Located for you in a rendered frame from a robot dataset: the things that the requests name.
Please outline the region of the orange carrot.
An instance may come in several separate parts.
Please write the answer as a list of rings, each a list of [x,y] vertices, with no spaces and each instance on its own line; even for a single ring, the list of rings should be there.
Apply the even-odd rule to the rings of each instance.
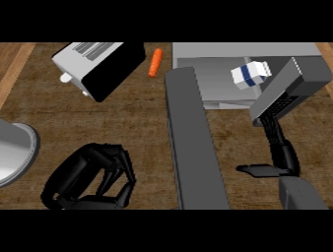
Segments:
[[[148,77],[154,78],[160,69],[160,64],[163,61],[163,48],[157,47],[151,57]]]

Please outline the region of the dark grey microwave door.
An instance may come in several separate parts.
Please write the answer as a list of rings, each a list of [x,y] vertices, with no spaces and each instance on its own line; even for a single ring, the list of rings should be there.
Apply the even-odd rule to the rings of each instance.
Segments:
[[[169,133],[181,210],[228,210],[196,69],[166,73]]]

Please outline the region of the white and black toaster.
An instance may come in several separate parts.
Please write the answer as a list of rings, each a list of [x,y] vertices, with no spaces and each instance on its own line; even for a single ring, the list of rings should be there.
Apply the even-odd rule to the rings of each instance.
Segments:
[[[60,81],[73,83],[102,102],[147,57],[142,41],[71,42],[52,56],[63,75]]]

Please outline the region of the white blue-striped milk carton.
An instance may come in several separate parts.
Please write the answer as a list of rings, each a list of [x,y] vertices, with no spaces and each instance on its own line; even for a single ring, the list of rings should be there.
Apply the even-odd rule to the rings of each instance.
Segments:
[[[273,76],[267,61],[252,61],[246,65],[231,70],[233,82],[240,90],[259,86]]]

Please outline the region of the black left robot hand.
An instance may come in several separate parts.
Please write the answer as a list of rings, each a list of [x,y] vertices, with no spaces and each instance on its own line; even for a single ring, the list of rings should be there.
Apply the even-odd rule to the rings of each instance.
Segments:
[[[105,170],[102,183],[94,195],[82,196],[100,171]],[[128,183],[116,197],[108,197],[120,177]],[[42,202],[51,210],[122,210],[137,183],[129,152],[122,145],[88,144],[67,158],[55,170],[42,192]]]

